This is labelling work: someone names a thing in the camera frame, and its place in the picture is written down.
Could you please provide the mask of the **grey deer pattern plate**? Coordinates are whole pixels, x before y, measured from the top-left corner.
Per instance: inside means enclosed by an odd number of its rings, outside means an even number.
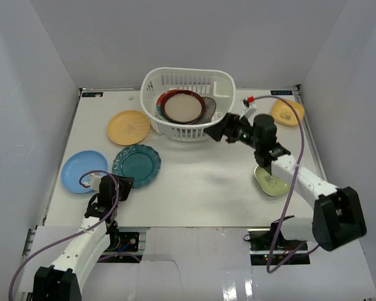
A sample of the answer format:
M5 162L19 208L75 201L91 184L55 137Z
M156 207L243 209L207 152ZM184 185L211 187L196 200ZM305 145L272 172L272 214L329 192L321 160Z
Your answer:
M198 124L206 124L212 121L212 117L216 111L216 101L211 97L203 97L205 103L205 111L203 116L197 121Z

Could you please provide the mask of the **teal scalloped plate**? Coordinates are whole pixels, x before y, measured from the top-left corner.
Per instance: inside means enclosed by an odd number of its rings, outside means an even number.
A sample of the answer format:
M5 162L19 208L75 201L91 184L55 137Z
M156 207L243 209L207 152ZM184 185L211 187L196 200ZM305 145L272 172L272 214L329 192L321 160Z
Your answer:
M133 177L133 188L140 189L149 185L161 169L162 159L151 146L136 144L124 147L114 158L112 174L121 177Z

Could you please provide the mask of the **dark red rimmed plate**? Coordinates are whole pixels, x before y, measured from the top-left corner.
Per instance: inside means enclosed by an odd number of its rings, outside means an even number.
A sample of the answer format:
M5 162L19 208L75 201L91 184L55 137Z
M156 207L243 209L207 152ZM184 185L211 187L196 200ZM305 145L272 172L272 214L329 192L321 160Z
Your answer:
M160 103L163 115L177 124L191 124L200 119L205 112L204 99L188 90L165 92Z

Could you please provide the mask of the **round light blue plate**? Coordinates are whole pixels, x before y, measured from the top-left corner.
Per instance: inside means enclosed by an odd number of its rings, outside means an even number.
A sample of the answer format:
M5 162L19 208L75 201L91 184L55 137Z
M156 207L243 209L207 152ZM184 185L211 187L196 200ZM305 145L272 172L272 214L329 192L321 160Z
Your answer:
M71 156L61 171L61 181L68 192L85 194L92 189L79 184L81 176L92 170L107 170L108 163L105 157L94 150L84 150Z

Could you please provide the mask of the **round yellow plate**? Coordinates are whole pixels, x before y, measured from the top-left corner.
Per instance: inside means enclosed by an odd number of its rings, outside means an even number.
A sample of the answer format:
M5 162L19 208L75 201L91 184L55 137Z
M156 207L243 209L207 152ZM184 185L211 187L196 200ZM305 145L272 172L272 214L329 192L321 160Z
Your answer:
M110 119L107 125L107 135L113 143L129 146L144 140L150 128L150 121L144 113L126 110Z

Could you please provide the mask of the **red teal floral plate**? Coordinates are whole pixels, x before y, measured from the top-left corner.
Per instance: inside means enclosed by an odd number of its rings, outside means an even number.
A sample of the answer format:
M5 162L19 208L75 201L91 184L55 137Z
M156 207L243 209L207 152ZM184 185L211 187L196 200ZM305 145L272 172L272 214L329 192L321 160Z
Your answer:
M170 90L169 91L166 91L164 92L163 94L161 94L158 99L157 99L157 102L156 102L156 111L157 111L157 115L159 116L160 119L166 121L166 122L170 122L170 119L164 114L163 110L162 110L162 102L164 100L164 98L170 93Z

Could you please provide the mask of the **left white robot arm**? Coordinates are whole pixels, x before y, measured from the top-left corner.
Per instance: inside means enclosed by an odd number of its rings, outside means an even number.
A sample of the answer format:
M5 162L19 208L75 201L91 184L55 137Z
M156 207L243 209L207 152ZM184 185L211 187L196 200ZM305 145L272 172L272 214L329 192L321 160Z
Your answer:
M93 267L106 250L120 245L116 221L118 203L126 201L134 178L92 174L89 186L97 193L88 202L77 235L48 267L34 275L33 300L81 300Z

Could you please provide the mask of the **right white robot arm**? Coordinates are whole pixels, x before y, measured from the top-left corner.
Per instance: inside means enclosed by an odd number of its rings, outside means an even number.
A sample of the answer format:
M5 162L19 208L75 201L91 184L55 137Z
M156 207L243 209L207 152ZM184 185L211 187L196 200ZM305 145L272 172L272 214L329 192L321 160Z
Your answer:
M259 114L253 122L237 114L226 114L204 131L219 142L242 142L254 149L259 167L290 185L290 194L299 194L312 208L312 218L284 216L271 223L270 241L285 250L293 240L314 241L333 251L366 235L367 227L356 190L339 188L305 167L277 141L277 126L272 116Z

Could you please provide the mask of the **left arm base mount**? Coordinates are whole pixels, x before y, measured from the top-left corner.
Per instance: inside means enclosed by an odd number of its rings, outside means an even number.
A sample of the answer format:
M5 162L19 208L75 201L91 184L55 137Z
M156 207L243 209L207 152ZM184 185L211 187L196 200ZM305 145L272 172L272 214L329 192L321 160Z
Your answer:
M118 234L118 245L108 249L98 260L99 263L140 263L139 232L121 231Z

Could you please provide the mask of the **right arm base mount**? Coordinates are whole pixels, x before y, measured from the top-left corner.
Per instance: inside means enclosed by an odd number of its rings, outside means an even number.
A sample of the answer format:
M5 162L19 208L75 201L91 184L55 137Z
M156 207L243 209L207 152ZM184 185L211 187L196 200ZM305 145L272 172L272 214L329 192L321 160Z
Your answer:
M301 241L286 240L282 235L279 235L273 256L269 257L273 240L273 234L269 228L248 229L243 240L249 243L249 255L253 267L266 266L269 261L271 266L275 266L292 254L294 249L301 244Z

